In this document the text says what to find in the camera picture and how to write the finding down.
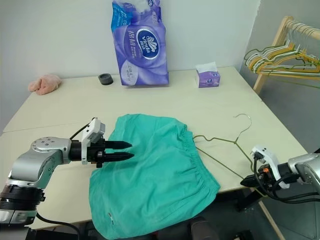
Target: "tissue package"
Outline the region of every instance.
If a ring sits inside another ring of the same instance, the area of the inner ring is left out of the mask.
[[[111,30],[122,85],[167,85],[160,0],[113,0]]]

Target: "small tissue box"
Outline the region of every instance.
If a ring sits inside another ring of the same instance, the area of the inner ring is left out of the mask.
[[[216,62],[195,66],[197,71],[196,82],[199,88],[219,87],[220,74]]]

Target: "purple tissue pack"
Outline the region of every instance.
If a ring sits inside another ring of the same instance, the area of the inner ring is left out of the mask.
[[[219,87],[220,74],[216,62],[197,65],[195,68],[197,72],[196,82],[199,88]]]
[[[111,30],[122,85],[167,85],[160,0],[113,0]]]

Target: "hanger hook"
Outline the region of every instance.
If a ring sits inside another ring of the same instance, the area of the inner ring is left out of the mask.
[[[239,116],[246,116],[246,117],[249,119],[250,124],[249,124],[249,126],[248,126],[246,129],[242,130],[242,131],[239,133],[239,135],[238,135],[238,137],[236,138],[235,141],[238,141],[238,139],[240,138],[240,135],[241,135],[242,133],[244,133],[245,131],[247,131],[249,128],[251,128],[251,125],[252,125],[251,117],[250,117],[248,114],[240,113],[240,114],[238,114],[237,116],[234,116],[234,118],[237,118],[237,117],[239,117]]]

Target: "black cable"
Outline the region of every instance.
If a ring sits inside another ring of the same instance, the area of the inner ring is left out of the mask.
[[[70,140],[74,139],[75,136],[77,136],[79,133],[81,133],[81,131],[82,131],[83,129],[85,129],[89,124],[90,124],[90,122],[89,122],[88,124],[84,125],[82,128],[80,128],[78,131],[76,131],[76,132],[70,137]]]
[[[276,190],[277,190],[277,187],[279,185],[279,183],[281,183],[282,181],[285,181],[286,179],[289,179],[289,178],[292,178],[293,176],[296,177],[296,179],[299,178],[299,175],[298,174],[293,174],[293,173],[290,173],[290,174],[287,174],[283,177],[281,177],[280,179],[278,179],[272,186],[272,194],[276,197],[276,198],[279,198],[281,200],[293,200],[293,199],[300,199],[300,198],[305,198],[305,197],[309,197],[309,196],[314,196],[314,195],[319,195],[318,192],[308,192],[308,193],[303,193],[303,194],[299,194],[299,195],[295,195],[295,196],[290,196],[290,197],[279,197],[276,193]]]
[[[48,220],[48,219],[42,217],[39,213],[36,214],[36,217],[38,219],[40,219],[41,221],[43,221],[45,223],[48,223],[48,224],[58,224],[58,225],[63,225],[63,226],[72,228],[73,230],[76,231],[76,233],[78,235],[78,240],[81,239],[81,232],[80,232],[79,228],[77,228],[76,226],[74,226],[74,225],[72,225],[70,223],[66,223],[66,222],[62,222],[62,221],[51,221],[51,220]]]
[[[258,159],[255,157],[254,158],[254,163],[253,163],[253,171],[254,171],[254,177],[257,181],[257,183],[259,184],[260,188],[267,194],[267,196],[273,200],[277,200],[286,204],[302,204],[302,203],[308,203],[308,202],[320,202],[320,198],[309,198],[309,199],[303,199],[303,200],[296,200],[296,201],[289,201],[289,200],[282,200],[279,197],[273,196],[272,194],[270,194],[269,191],[267,191],[265,189],[265,187],[263,186],[263,184],[261,183],[260,179],[258,178],[258,174],[257,174],[257,161]]]

